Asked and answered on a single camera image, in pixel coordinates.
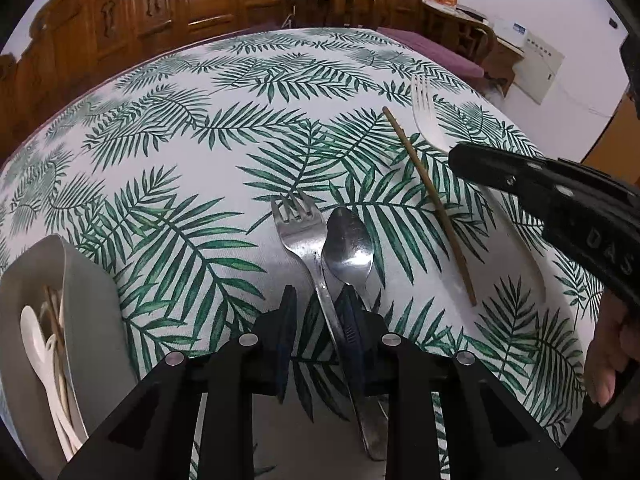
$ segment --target fork handle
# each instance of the fork handle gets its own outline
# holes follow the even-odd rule
[[[318,295],[318,303],[320,304],[320,309],[322,310],[329,329],[329,335],[334,343],[335,352],[338,354],[338,362],[340,363],[342,371],[345,372],[344,365],[346,363],[346,356],[344,355],[344,349],[346,348],[346,340],[344,329],[335,311],[334,300],[332,300],[331,294],[329,294],[329,288],[326,286],[321,253],[311,254],[308,258],[304,259],[304,263],[314,282],[316,294]],[[382,409],[382,405],[380,405],[380,402],[375,397],[364,397],[359,394],[354,394],[349,384],[349,378],[345,377],[345,379],[349,396],[351,397],[353,411],[358,421],[360,437],[367,454],[372,460],[386,460],[388,419]]]

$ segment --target electrical panel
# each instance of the electrical panel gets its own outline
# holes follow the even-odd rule
[[[514,83],[538,104],[556,80],[564,56],[530,31],[523,46],[524,59],[513,67]]]

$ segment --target human hand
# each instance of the human hand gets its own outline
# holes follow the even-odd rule
[[[584,364],[584,384],[593,402],[605,406],[616,389],[616,371],[622,372],[634,359],[640,362],[640,324],[626,319],[626,305],[605,290],[600,300],[600,317]],[[640,397],[627,406],[622,418],[640,418]]]

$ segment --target gray plate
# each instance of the gray plate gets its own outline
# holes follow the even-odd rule
[[[44,387],[31,369],[20,336],[25,304],[38,309],[44,285],[62,290],[70,389],[82,438],[91,434],[136,384],[111,277],[57,235],[43,238],[0,278],[0,382],[10,423],[25,455],[44,480],[65,465]]]

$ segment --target white wall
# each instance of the white wall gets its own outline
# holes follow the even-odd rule
[[[541,105],[511,86],[503,112],[547,156],[580,161],[611,115],[628,79],[620,61],[626,31],[606,0],[458,0],[490,18],[517,20],[564,54],[558,77]]]

